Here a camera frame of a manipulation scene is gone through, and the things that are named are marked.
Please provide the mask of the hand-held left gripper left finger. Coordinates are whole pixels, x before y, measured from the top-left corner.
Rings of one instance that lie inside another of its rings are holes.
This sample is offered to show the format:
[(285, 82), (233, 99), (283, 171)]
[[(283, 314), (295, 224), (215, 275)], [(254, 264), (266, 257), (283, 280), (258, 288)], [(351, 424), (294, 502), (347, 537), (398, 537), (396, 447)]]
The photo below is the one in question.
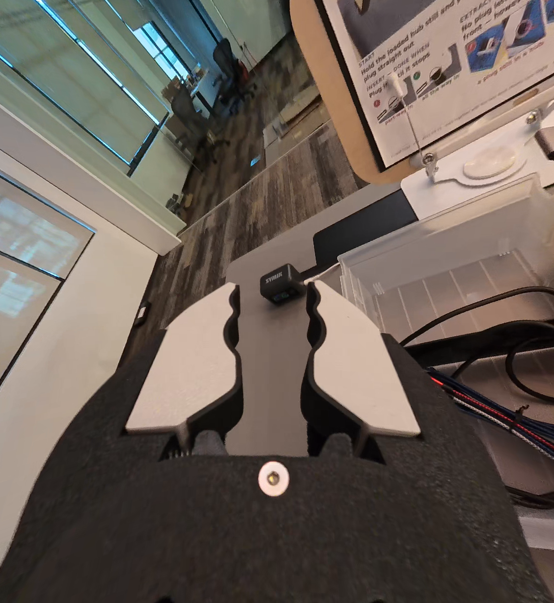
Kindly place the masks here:
[(214, 431), (226, 438), (244, 410), (236, 350), (240, 312), (240, 288), (226, 283), (168, 325), (126, 422), (127, 433), (195, 439)]

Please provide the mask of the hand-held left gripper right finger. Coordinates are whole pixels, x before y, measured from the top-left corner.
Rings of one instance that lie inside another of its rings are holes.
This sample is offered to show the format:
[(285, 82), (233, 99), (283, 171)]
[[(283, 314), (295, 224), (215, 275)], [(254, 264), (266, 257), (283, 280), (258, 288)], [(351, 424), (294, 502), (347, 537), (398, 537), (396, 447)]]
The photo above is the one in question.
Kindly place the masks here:
[(374, 435), (417, 438), (418, 420), (371, 319), (325, 282), (308, 283), (310, 351), (300, 409), (311, 434), (352, 441)]

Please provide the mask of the clear plastic bin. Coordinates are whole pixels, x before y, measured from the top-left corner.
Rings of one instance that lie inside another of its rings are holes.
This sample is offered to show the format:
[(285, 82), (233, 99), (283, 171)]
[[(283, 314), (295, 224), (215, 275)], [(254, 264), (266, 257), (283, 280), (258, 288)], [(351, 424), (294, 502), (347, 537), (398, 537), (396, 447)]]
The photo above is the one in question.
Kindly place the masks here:
[[(529, 176), (357, 247), (338, 258), (342, 294), (397, 341), (459, 307), (529, 286), (554, 289), (554, 187)], [(513, 320), (554, 319), (554, 298), (531, 292), (451, 318), (418, 344), (479, 332)], [(554, 423), (554, 405), (507, 377), (504, 352), (470, 366), (461, 381), (529, 418)], [(554, 397), (554, 349), (515, 357), (517, 377)], [(554, 490), (554, 462), (502, 430), (475, 422), (504, 483)], [(529, 547), (554, 551), (554, 509), (517, 510)]]

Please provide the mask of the black power station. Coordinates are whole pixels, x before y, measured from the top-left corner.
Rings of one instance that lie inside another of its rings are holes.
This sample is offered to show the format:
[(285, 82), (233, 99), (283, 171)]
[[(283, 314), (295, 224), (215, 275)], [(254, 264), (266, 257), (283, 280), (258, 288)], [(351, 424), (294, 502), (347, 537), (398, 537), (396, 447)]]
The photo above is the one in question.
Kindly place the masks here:
[(275, 306), (281, 306), (306, 295), (306, 285), (296, 268), (286, 263), (260, 277), (259, 293)]

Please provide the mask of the black flat desk pad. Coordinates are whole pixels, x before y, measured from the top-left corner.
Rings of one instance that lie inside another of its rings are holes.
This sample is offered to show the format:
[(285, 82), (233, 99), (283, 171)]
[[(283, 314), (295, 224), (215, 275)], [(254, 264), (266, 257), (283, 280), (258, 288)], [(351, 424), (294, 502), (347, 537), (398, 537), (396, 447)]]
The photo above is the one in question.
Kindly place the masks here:
[(315, 266), (329, 268), (339, 256), (389, 235), (418, 218), (406, 195), (398, 189), (367, 207), (318, 231), (313, 237)]

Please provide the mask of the white stand base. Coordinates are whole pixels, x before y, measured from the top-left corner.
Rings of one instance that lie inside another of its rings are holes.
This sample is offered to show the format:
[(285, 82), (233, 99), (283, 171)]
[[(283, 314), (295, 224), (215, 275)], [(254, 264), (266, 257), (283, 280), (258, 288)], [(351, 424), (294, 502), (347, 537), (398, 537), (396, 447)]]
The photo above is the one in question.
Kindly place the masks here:
[[(537, 126), (554, 127), (554, 109), (535, 124), (527, 124), (527, 118), (525, 113), (439, 159), (433, 178), (426, 170), (404, 178), (401, 189), (417, 218), (423, 220), (531, 175), (538, 177), (542, 188), (553, 186), (554, 162), (546, 158), (534, 135)], [(514, 163), (507, 170), (489, 178), (471, 178), (465, 173), (468, 162), (499, 148), (514, 155)]]

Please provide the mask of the flat cardboard sheet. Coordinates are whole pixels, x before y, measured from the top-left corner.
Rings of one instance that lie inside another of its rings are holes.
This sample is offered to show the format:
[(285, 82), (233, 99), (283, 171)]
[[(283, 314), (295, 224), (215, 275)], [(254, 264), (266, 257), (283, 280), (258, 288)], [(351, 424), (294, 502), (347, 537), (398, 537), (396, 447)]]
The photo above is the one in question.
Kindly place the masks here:
[(282, 140), (290, 130), (299, 125), (305, 117), (318, 108), (321, 95), (313, 97), (299, 94), (284, 107), (273, 120), (263, 129), (264, 148), (271, 146), (277, 140)]

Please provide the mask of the black office chair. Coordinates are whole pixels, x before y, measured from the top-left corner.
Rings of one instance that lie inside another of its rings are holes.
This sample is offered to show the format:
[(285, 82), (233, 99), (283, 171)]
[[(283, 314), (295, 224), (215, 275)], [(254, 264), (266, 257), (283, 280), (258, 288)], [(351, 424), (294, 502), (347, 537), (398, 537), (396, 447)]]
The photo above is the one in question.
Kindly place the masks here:
[(175, 76), (162, 90), (170, 110), (165, 126), (196, 168), (218, 162), (216, 150), (230, 146), (223, 137), (227, 118), (258, 93), (258, 83), (227, 38), (215, 45), (212, 59), (212, 69)]

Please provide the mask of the instruction poster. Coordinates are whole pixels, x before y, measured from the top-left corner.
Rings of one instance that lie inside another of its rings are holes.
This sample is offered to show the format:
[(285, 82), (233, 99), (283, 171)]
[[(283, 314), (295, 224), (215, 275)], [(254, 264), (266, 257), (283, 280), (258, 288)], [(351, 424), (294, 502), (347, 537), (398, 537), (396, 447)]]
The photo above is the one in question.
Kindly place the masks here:
[(379, 172), (554, 86), (554, 1), (316, 1)]

